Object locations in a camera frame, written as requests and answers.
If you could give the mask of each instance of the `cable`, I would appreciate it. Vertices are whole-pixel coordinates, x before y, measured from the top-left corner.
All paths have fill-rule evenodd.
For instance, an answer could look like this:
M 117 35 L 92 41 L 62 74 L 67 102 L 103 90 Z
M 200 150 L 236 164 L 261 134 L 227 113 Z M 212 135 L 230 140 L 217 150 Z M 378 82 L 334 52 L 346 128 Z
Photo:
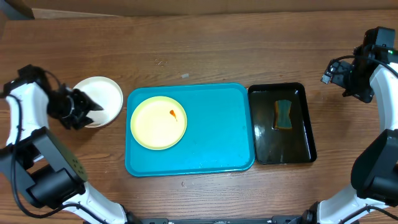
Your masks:
M 376 63 L 378 63 L 379 65 L 384 66 L 386 69 L 388 69 L 391 73 L 393 73 L 393 74 L 398 78 L 398 72 L 396 72 L 396 71 L 395 71 L 393 68 L 391 68 L 388 64 L 386 64 L 386 63 L 384 63 L 384 62 L 381 62 L 381 61 L 379 61 L 379 60 L 376 60 L 376 59 L 374 59 L 374 58 L 368 58 L 368 57 L 359 56 L 359 55 L 346 55 L 346 56 L 338 57 L 338 58 L 336 58 L 336 59 L 331 60 L 330 63 L 329 63 L 329 65 L 328 65 L 328 72 L 330 72 L 330 73 L 333 74 L 333 75 L 341 75 L 341 74 L 346 73 L 346 72 L 332 72 L 332 71 L 330 70 L 330 67 L 331 67 L 335 62 L 339 62 L 340 60 L 347 59 L 347 58 L 355 58 L 355 59 L 362 59 L 362 60 L 370 60 L 370 61 L 372 61 L 372 62 L 376 62 Z
M 397 217 L 397 216 L 395 216 L 395 215 L 393 215 L 393 214 L 391 214 L 391 213 L 385 211 L 384 209 L 381 209 L 381 208 L 379 208 L 379 207 L 372 206 L 372 205 L 366 205 L 365 207 L 359 209 L 358 211 L 352 213 L 351 215 L 348 215 L 345 219 L 341 220 L 341 221 L 339 222 L 339 224 L 344 224 L 344 223 L 348 222 L 350 219 L 352 219 L 352 218 L 358 216 L 359 214 L 361 214 L 361 213 L 363 213 L 363 212 L 365 212 L 365 211 L 368 211 L 368 213 L 370 213 L 370 212 L 371 212 L 371 209 L 377 210 L 377 211 L 379 211 L 379 212 L 381 212 L 381 213 L 387 215 L 388 217 L 390 217 L 390 218 L 392 218 L 392 219 L 398 221 L 398 217 Z
M 17 132 L 17 137 L 12 149 L 12 156 L 11 156 L 11 189 L 12 189 L 12 195 L 14 196 L 14 200 L 17 203 L 17 206 L 19 207 L 19 209 L 25 213 L 25 215 L 32 217 L 32 218 L 47 218 L 61 210 L 63 210 L 64 208 L 67 207 L 76 207 L 77 209 L 82 209 L 84 212 L 86 212 L 89 216 L 93 217 L 96 221 L 98 221 L 101 224 L 107 224 L 105 221 L 101 220 L 100 218 L 98 218 L 96 215 L 94 215 L 91 211 L 89 211 L 87 208 L 81 206 L 78 203 L 70 203 L 67 205 L 61 205 L 58 208 L 52 210 L 51 212 L 48 212 L 46 214 L 43 215 L 38 215 L 38 214 L 34 214 L 31 213 L 30 211 L 28 211 L 28 209 L 26 209 L 23 204 L 21 203 L 21 200 L 19 199 L 18 196 L 18 191 L 17 191 L 17 184 L 16 184 L 16 155 L 17 155 L 17 145 L 19 143 L 19 141 L 21 140 L 21 135 L 22 135 L 22 106 L 21 106 L 21 102 L 20 100 L 12 95 L 12 94 L 8 94 L 8 96 L 12 97 L 15 99 L 15 101 L 18 104 L 18 110 L 19 110 L 19 119 L 18 119 L 18 132 Z
M 45 73 L 48 73 L 49 75 L 51 75 L 51 76 L 55 79 L 55 81 L 57 81 L 58 88 L 61 88 L 61 82 L 60 82 L 60 80 L 59 80 L 53 73 L 51 73 L 51 72 L 49 72 L 49 71 L 47 71 L 47 70 L 44 70 L 44 72 L 45 72 Z

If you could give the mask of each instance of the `sponge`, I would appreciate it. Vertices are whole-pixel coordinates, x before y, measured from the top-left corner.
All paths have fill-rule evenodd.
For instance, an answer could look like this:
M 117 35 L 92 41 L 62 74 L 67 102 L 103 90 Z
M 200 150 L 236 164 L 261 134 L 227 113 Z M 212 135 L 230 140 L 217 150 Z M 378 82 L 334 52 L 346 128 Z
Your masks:
M 292 102 L 289 100 L 278 100 L 274 103 L 274 129 L 292 129 L 292 123 L 290 122 L 290 106 Z

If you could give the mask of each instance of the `blue tray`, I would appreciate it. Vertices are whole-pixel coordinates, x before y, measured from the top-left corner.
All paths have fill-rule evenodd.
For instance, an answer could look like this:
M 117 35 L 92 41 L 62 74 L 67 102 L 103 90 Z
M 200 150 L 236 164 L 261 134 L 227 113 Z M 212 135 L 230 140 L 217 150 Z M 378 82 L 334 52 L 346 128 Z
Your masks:
M 144 100 L 168 96 L 187 113 L 187 130 L 173 147 L 142 147 L 130 130 Z M 254 162 L 248 93 L 237 83 L 162 86 L 134 90 L 127 100 L 126 169 L 136 177 L 242 171 Z

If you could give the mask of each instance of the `plastic tray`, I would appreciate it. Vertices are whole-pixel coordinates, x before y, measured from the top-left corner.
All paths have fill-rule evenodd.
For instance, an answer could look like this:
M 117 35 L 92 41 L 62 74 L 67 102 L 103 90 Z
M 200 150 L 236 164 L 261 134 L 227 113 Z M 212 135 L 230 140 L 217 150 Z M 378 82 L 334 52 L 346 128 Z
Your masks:
M 169 149 L 154 151 L 136 142 L 132 112 L 153 96 L 177 100 L 187 130 Z M 127 100 L 126 169 L 136 177 L 242 171 L 254 162 L 248 93 L 237 83 L 162 86 L 134 90 Z
M 289 131 L 274 129 L 274 102 L 292 102 Z M 261 164 L 313 162 L 317 159 L 304 86 L 300 83 L 253 85 L 249 101 L 256 159 Z

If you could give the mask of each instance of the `plate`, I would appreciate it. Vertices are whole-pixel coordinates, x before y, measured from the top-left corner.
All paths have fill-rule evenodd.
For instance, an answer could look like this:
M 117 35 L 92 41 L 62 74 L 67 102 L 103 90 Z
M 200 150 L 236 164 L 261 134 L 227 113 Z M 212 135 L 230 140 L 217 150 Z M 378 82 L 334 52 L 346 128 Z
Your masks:
M 94 122 L 86 128 L 97 128 L 111 122 L 122 110 L 123 92 L 110 78 L 90 77 L 78 83 L 74 88 L 85 92 L 95 103 L 104 108 L 102 111 L 90 111 L 87 117 Z
M 144 100 L 131 116 L 131 133 L 147 149 L 168 149 L 181 140 L 187 128 L 187 114 L 181 104 L 166 96 Z

